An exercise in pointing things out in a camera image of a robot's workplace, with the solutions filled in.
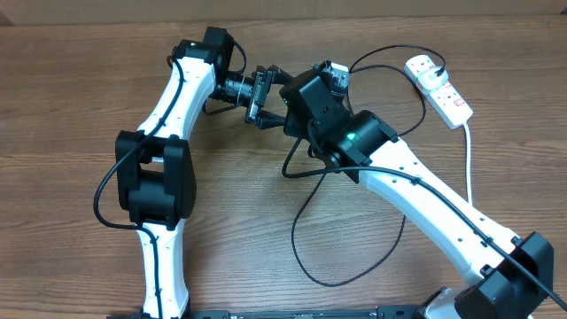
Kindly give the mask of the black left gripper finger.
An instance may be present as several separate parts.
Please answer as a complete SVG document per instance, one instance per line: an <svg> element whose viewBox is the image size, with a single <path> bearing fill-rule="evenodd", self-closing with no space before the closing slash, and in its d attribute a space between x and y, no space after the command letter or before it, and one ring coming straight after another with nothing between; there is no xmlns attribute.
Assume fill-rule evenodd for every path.
<svg viewBox="0 0 567 319"><path fill-rule="evenodd" d="M271 72L272 84L287 84L293 79L292 75L288 74L278 66L272 65L268 68L268 70Z"/></svg>
<svg viewBox="0 0 567 319"><path fill-rule="evenodd" d="M260 130L280 127L284 124L285 118L283 116L267 111L261 111L256 119L256 126Z"/></svg>

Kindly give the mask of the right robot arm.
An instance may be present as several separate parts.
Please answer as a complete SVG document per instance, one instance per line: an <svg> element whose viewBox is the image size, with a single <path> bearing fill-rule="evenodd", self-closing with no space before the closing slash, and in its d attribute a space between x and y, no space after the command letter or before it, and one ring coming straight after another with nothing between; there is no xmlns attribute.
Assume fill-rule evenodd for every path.
<svg viewBox="0 0 567 319"><path fill-rule="evenodd" d="M400 135L374 113L342 104L348 80L310 69L279 94L288 107L284 132L307 140L325 167L397 207L453 263L466 282L442 288L415 318L529 318L553 292L554 249L539 233L526 238L501 226L435 176Z"/></svg>

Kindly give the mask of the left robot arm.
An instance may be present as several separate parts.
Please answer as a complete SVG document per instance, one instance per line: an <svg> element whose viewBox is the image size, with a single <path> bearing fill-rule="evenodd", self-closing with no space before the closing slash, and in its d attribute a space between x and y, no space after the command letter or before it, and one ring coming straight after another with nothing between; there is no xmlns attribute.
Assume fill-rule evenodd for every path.
<svg viewBox="0 0 567 319"><path fill-rule="evenodd" d="M202 41L182 40L169 58L164 92L137 131L115 143L120 207L141 241L145 300L139 318L186 318L190 294L183 273L183 230L196 199L189 139L206 100L256 105L271 84L289 74L271 66L254 77L229 68L237 42L224 28L208 27Z"/></svg>

